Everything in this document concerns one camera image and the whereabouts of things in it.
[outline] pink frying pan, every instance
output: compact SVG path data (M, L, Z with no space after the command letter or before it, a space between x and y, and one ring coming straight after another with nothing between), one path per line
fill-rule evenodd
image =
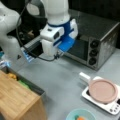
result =
M90 96L100 103L110 103L114 101L118 95L117 87L106 79L91 80L91 78L80 73L80 78L89 84Z

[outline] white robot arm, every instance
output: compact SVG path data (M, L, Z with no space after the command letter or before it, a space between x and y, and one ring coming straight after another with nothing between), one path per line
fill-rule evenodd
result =
M19 18L19 14L9 8L7 8L0 1L0 47L4 52L4 60L23 65L26 59L20 49L18 40L13 36L7 34L16 28L16 24Z
M43 51L47 56L67 52L78 34L75 19L70 20L68 0L42 0L48 20L41 31Z

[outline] wooden cabinet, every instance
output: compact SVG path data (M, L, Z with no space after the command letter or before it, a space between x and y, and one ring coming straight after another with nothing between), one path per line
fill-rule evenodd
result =
M0 112L5 120L47 120L40 96L0 71Z

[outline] cable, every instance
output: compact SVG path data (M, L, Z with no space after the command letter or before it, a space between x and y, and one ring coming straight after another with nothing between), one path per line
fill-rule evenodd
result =
M41 58L41 57L35 55L34 53L32 53L31 51L29 51L28 48L26 48L26 47L23 45L23 43L21 42L21 39L20 39L20 37L19 37L18 25L19 25L21 16L23 15L23 13L24 13L24 11L25 11L27 5L28 5L30 2L31 2L31 0L28 0L28 2L25 4L25 6L24 6L22 12L20 13L19 19L18 19L18 21L17 21L17 25L16 25L16 35L17 35L18 41L19 41L19 43L21 44L21 46L26 50L26 52L27 52L28 54L30 53L30 55L31 55L32 57L34 57L34 58L39 58L39 59L44 60L44 61L47 61L47 62L52 62L52 61L54 61L54 60L56 59L55 56L54 56L53 59L47 60L47 59L44 59L44 58Z

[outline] gray countertop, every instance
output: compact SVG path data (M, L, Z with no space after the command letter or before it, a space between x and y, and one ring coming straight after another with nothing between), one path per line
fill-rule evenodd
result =
M21 75L46 91L45 108L48 120L65 120L68 113L76 108L91 111L96 120L118 120L120 114L113 116L81 96L86 84L80 80L80 72L92 77L101 76L120 85L120 50L117 49L98 71L65 56L54 62L35 59L19 71Z

